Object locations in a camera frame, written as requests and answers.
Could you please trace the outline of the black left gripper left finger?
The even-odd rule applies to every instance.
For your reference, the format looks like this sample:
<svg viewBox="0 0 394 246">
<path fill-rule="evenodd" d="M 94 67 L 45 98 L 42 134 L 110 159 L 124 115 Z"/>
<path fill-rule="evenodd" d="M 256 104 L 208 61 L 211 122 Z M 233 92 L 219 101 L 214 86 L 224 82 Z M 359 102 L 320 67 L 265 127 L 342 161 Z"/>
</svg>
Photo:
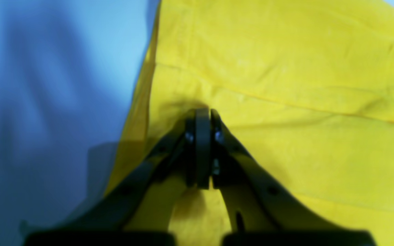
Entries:
<svg viewBox="0 0 394 246">
<path fill-rule="evenodd" d="M 175 202 L 208 189 L 208 109 L 191 109 L 144 160 L 94 207 L 69 223 L 32 233 L 26 246 L 175 246 L 168 232 Z"/>
</svg>

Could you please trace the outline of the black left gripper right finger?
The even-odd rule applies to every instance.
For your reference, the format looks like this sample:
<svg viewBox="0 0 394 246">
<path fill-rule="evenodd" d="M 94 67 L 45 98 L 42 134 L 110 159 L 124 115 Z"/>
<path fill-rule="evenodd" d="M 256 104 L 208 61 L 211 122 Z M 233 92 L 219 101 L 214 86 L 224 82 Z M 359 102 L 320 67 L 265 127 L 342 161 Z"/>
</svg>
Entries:
<svg viewBox="0 0 394 246">
<path fill-rule="evenodd" d="M 375 246 L 364 230 L 345 229 L 296 199 L 250 155 L 211 110 L 212 179 L 232 232 L 223 246 Z"/>
</svg>

